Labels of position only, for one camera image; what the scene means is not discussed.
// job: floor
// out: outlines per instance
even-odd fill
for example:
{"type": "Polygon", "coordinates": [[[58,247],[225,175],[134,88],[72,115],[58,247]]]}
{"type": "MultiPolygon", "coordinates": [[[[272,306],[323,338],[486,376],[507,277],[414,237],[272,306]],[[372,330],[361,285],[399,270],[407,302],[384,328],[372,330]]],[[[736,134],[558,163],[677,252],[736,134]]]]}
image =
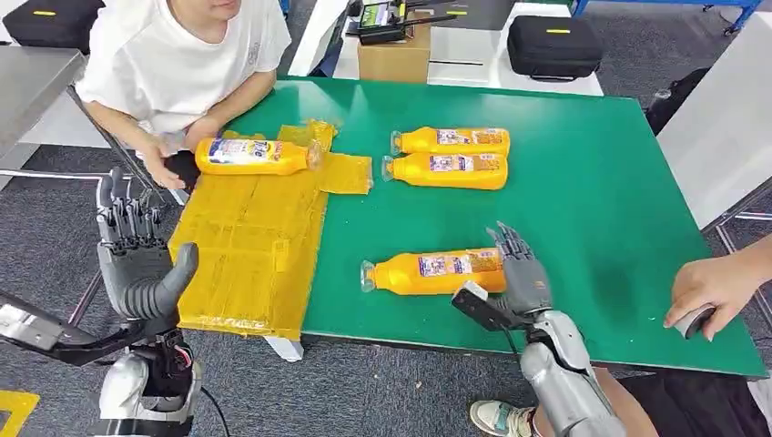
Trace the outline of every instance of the floor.
{"type": "MultiPolygon", "coordinates": [[[[312,5],[313,0],[293,2],[288,23],[296,44],[312,5]]],[[[731,40],[721,36],[726,24],[717,11],[703,13],[699,6],[591,3],[585,18],[605,44],[599,74],[605,93],[634,97],[644,106],[658,88],[714,62],[731,40]]],[[[106,171],[114,164],[106,150],[41,147],[27,167],[106,171]]],[[[68,316],[96,271],[92,193],[93,186],[81,182],[20,178],[0,191],[0,289],[68,316]]],[[[763,203],[772,206],[769,200],[763,203]]],[[[165,232],[176,214],[166,218],[165,232]]],[[[770,231],[759,223],[732,226],[741,245],[770,231]]],[[[721,253],[715,236],[708,242],[721,253]]],[[[755,338],[772,335],[753,309],[743,316],[755,338]]],[[[83,326],[107,333],[111,320],[100,292],[83,326]]],[[[290,365],[261,339],[186,335],[206,371],[205,386],[218,399],[234,436],[479,436],[466,417],[470,402],[534,402],[516,362],[507,356],[312,340],[306,359],[290,365]]],[[[767,366],[772,365],[770,344],[759,341],[767,366]]],[[[84,435],[98,417],[105,368],[70,367],[0,344],[0,369],[0,387],[41,395],[22,431],[25,437],[84,435]]],[[[196,413],[193,435],[224,435],[208,400],[199,401],[196,413]]]]}

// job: green tabletop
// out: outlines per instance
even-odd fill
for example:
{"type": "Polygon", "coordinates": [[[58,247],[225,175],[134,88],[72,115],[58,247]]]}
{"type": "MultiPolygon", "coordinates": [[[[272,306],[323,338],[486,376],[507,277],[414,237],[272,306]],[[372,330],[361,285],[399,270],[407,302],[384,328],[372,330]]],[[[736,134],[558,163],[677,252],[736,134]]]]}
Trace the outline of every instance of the green tabletop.
{"type": "Polygon", "coordinates": [[[364,259],[490,246],[485,227],[501,220],[531,244],[554,306],[574,319],[594,361],[766,375],[740,320],[713,343],[662,328],[678,268],[710,252],[634,100],[292,78],[231,128],[271,136],[309,118],[339,126],[333,150],[373,157],[376,180],[367,197],[330,196],[303,332],[508,351],[502,333],[449,296],[363,293],[359,278],[364,259]],[[506,187],[383,182],[391,131],[422,126],[509,129],[506,187]]]}

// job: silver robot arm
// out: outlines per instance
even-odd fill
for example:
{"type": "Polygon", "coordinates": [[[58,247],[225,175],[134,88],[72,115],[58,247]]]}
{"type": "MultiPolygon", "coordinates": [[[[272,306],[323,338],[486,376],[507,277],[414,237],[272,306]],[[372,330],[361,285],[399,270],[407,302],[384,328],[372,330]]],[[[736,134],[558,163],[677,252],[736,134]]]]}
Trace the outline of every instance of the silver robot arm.
{"type": "Polygon", "coordinates": [[[173,265],[157,229],[160,211],[127,197],[119,168],[110,175],[96,191],[96,250],[120,329],[98,339],[0,293],[0,339],[76,366],[123,350],[105,377],[94,435],[187,436],[201,369],[178,327],[177,304],[198,267],[198,248],[182,245],[173,265]]]}
{"type": "Polygon", "coordinates": [[[620,437],[625,428],[598,384],[582,334],[571,318],[552,308],[542,263],[514,231],[499,223],[488,229],[502,256],[507,288],[498,298],[474,282],[465,283],[452,303],[488,330],[525,330],[520,356],[555,435],[620,437]]]}

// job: orange juice bottle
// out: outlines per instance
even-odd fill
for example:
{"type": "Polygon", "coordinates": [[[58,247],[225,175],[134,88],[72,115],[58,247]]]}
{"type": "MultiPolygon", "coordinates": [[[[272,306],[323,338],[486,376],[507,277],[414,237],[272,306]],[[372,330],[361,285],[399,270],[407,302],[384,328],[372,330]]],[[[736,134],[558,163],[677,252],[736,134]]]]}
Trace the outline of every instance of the orange juice bottle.
{"type": "Polygon", "coordinates": [[[499,127],[475,129],[433,129],[391,132],[391,154],[400,153],[509,153],[509,132],[499,127]]]}
{"type": "Polygon", "coordinates": [[[413,153],[404,158],[383,157],[381,173],[385,181],[400,179],[425,187],[499,189],[506,183],[507,158],[498,153],[413,153]]]}
{"type": "Polygon", "coordinates": [[[196,148],[196,164],[211,175],[291,175],[320,162],[320,143],[301,147],[287,141],[206,138],[196,148]]]}
{"type": "Polygon", "coordinates": [[[400,295],[453,294],[473,280],[490,292],[506,288],[497,248],[436,253],[402,253],[386,262],[361,265],[362,291],[386,289],[400,295]]]}

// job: sneaker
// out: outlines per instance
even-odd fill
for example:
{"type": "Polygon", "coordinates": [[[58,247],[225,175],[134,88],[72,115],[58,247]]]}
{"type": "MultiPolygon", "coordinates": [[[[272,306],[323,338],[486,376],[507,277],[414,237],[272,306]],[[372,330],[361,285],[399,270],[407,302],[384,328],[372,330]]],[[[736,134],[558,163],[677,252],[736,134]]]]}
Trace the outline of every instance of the sneaker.
{"type": "Polygon", "coordinates": [[[515,408],[499,401],[477,401],[469,417],[477,428],[497,437],[533,437],[531,419],[536,409],[515,408]]]}

